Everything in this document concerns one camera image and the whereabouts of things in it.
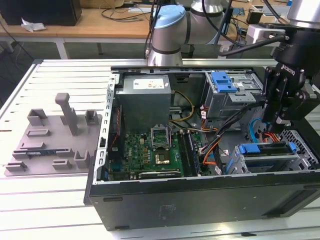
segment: motherboard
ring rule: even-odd
[[[113,160],[109,178],[113,180],[191,177],[200,172],[198,152],[202,147],[197,132],[171,132],[167,127],[148,133],[128,133],[124,156]]]

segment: blue plastic latch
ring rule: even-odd
[[[289,147],[293,153],[297,152],[297,146],[293,142],[289,142]]]
[[[240,145],[238,148],[239,148],[239,151],[240,151],[241,154],[245,154],[246,153],[246,149],[242,145]]]
[[[218,93],[236,93],[237,89],[232,85],[231,78],[223,71],[211,72],[212,82]]]
[[[256,154],[261,152],[258,145],[254,143],[241,144],[238,148],[241,154]]]

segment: floor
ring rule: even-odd
[[[54,43],[47,42],[20,42],[34,59],[59,59],[59,53]],[[0,45],[0,107],[15,89],[17,83],[24,76],[33,60],[20,48],[14,45],[14,52],[2,51]],[[103,54],[98,54],[96,43],[67,43],[66,48],[72,59],[141,59],[144,57],[144,44],[142,43],[102,43]],[[243,55],[232,58],[265,59],[270,58],[271,47],[263,47]],[[193,58],[212,59],[217,57],[218,46],[195,45]],[[182,46],[181,52],[187,52],[187,46]]]

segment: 3d printed holder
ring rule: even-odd
[[[102,116],[96,110],[76,115],[69,94],[58,93],[55,103],[62,116],[47,116],[31,109],[28,125],[13,159],[5,166],[6,176],[86,173],[97,149]]]

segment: metal slotted table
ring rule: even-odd
[[[274,66],[270,59],[188,59],[194,66]],[[83,198],[87,174],[5,177],[5,164],[11,159],[24,133],[28,112],[43,108],[48,115],[61,115],[55,104],[58,92],[70,94],[70,106],[77,114],[87,109],[103,112],[111,66],[144,66],[143,59],[44,60],[33,64],[0,110],[0,239],[42,240],[103,239],[316,239],[320,236],[320,200],[288,218],[235,221],[177,227],[159,227],[108,232],[95,208]],[[320,108],[308,117],[320,133]]]

